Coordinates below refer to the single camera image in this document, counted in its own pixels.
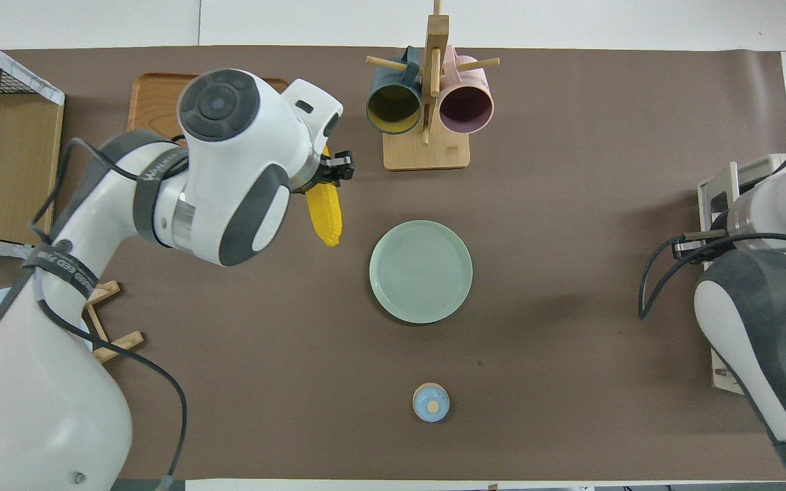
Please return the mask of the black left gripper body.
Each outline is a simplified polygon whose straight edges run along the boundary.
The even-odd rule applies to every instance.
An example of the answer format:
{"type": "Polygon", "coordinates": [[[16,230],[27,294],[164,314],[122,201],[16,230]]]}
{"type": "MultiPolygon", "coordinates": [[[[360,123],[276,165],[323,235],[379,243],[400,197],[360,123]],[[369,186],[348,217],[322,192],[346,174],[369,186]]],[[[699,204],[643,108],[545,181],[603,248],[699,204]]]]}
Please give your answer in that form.
{"type": "Polygon", "coordinates": [[[333,156],[322,153],[316,173],[317,183],[340,187],[341,181],[353,178],[353,172],[355,164],[351,151],[341,151],[333,156]]]}

